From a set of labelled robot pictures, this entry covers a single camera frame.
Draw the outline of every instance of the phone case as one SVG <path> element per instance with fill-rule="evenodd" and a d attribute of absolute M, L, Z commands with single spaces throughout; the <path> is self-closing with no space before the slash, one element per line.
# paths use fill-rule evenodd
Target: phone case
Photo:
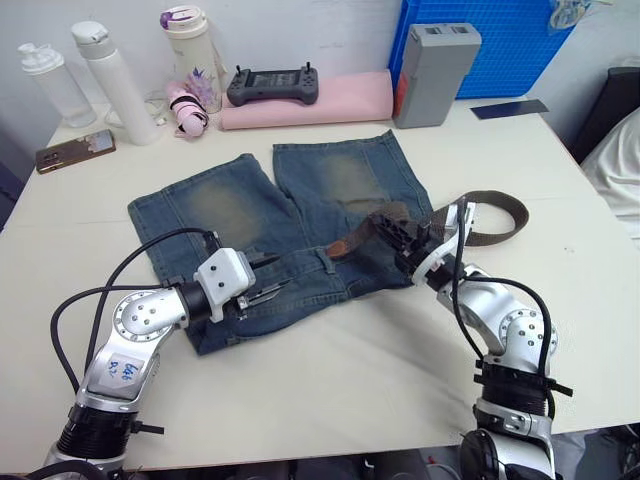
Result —
<path fill-rule="evenodd" d="M 113 152 L 115 149 L 116 144 L 111 130 L 101 130 L 39 150 L 36 152 L 36 170 L 38 173 L 48 173 Z"/>

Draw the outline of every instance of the white water bottle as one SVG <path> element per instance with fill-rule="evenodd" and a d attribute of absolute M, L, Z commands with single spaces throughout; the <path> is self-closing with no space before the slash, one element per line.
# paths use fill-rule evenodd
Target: white water bottle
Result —
<path fill-rule="evenodd" d="M 20 45 L 18 52 L 22 54 L 22 70 L 40 85 L 67 125 L 86 127 L 96 119 L 59 52 L 50 45 L 36 47 L 33 43 Z"/>
<path fill-rule="evenodd" d="M 148 145 L 162 131 L 147 112 L 144 99 L 109 31 L 98 22 L 80 22 L 71 27 L 80 54 L 118 114 L 131 142 Z"/>
<path fill-rule="evenodd" d="M 208 113 L 222 108 L 216 51 L 204 12 L 193 5 L 173 7 L 160 15 L 160 25 L 176 54 L 180 80 Z"/>

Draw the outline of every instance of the bottle cap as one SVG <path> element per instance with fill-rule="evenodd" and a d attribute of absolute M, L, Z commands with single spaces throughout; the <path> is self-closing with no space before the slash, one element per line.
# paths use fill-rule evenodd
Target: bottle cap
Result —
<path fill-rule="evenodd" d="M 109 30 L 98 22 L 79 22 L 71 27 L 80 54 L 89 60 L 104 58 L 116 51 Z"/>
<path fill-rule="evenodd" d="M 64 57 L 51 45 L 36 47 L 33 43 L 25 43 L 18 47 L 22 54 L 22 70 L 29 75 L 40 75 L 64 65 Z"/>
<path fill-rule="evenodd" d="M 181 5 L 162 12 L 160 25 L 169 38 L 183 40 L 207 31 L 207 16 L 195 5 Z"/>

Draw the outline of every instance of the pink item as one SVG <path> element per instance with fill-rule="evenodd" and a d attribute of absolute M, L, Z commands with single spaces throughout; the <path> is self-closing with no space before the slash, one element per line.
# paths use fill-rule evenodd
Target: pink item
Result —
<path fill-rule="evenodd" d="M 176 137 L 199 137 L 209 124 L 209 116 L 198 98 L 189 93 L 183 84 L 170 82 L 167 85 L 169 108 L 176 116 Z"/>
<path fill-rule="evenodd" d="M 280 127 L 316 123 L 387 120 L 393 112 L 389 71 L 320 79 L 320 95 L 313 105 L 298 100 L 257 100 L 242 107 L 223 99 L 221 128 Z"/>

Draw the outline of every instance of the black cable tie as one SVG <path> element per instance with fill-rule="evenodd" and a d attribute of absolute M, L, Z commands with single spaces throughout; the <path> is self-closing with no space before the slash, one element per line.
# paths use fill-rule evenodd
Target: black cable tie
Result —
<path fill-rule="evenodd" d="M 157 435 L 164 435 L 164 427 L 158 427 L 156 425 L 147 425 L 140 420 L 136 420 L 131 424 L 131 433 L 146 432 L 155 433 Z"/>
<path fill-rule="evenodd" d="M 556 391 L 558 393 L 566 395 L 567 397 L 573 397 L 573 388 L 569 388 L 569 387 L 565 387 L 564 385 L 560 385 L 558 382 L 556 382 L 552 378 L 550 378 L 548 380 L 549 381 L 547 382 L 547 387 L 549 388 L 549 390 L 554 390 L 554 391 Z"/>

